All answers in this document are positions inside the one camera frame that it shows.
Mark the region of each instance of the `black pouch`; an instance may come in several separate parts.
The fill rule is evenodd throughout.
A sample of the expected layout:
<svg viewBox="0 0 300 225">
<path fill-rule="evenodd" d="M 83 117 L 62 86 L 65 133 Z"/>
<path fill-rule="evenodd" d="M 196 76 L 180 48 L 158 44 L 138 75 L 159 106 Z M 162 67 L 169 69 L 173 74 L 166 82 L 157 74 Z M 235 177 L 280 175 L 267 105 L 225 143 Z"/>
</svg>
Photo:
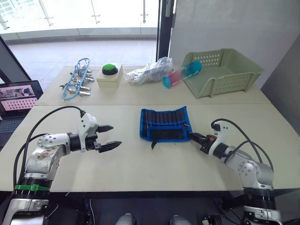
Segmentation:
<svg viewBox="0 0 300 225">
<path fill-rule="evenodd" d="M 141 110 L 140 137 L 151 141 L 152 149 L 158 142 L 189 141 L 192 132 L 186 106 L 175 111 Z"/>
</svg>

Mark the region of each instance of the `green plastic basket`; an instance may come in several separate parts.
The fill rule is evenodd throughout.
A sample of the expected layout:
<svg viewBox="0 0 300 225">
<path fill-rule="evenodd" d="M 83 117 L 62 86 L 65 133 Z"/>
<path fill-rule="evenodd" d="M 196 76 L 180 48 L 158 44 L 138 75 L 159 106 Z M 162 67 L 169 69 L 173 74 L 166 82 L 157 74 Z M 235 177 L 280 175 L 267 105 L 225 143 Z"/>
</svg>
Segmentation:
<svg viewBox="0 0 300 225">
<path fill-rule="evenodd" d="M 184 80 L 196 98 L 231 91 L 247 91 L 264 71 L 255 62 L 232 48 L 208 52 L 190 52 L 182 66 L 200 61 L 202 70 Z"/>
</svg>

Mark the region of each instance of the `glass railing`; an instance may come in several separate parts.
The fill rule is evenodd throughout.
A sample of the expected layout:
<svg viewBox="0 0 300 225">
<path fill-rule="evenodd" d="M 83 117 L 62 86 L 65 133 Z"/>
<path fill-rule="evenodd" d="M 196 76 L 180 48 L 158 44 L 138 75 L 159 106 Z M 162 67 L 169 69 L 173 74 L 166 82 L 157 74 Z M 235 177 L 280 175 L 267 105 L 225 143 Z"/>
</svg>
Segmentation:
<svg viewBox="0 0 300 225">
<path fill-rule="evenodd" d="M 158 0 L 0 0 L 0 33 L 157 23 Z"/>
</svg>

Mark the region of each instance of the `plastic bag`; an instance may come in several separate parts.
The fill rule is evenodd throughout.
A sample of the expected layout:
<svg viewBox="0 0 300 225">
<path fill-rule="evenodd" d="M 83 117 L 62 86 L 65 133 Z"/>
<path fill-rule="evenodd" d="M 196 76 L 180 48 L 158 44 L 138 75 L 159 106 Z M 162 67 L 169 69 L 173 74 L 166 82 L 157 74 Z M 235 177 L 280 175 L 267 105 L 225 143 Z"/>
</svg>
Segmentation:
<svg viewBox="0 0 300 225">
<path fill-rule="evenodd" d="M 142 69 L 135 69 L 124 77 L 130 84 L 142 84 L 160 81 L 163 76 L 168 75 L 172 69 L 172 58 L 163 57 L 155 63 L 148 63 Z"/>
</svg>

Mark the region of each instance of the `laptop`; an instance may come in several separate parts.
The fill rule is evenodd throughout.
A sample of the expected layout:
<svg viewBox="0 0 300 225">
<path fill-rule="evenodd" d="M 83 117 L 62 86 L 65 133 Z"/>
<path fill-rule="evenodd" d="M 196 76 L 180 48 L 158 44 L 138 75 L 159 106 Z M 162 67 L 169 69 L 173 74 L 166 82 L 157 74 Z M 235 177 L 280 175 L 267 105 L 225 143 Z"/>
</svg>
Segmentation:
<svg viewBox="0 0 300 225">
<path fill-rule="evenodd" d="M 0 84 L 0 149 L 42 94 L 38 81 Z"/>
</svg>

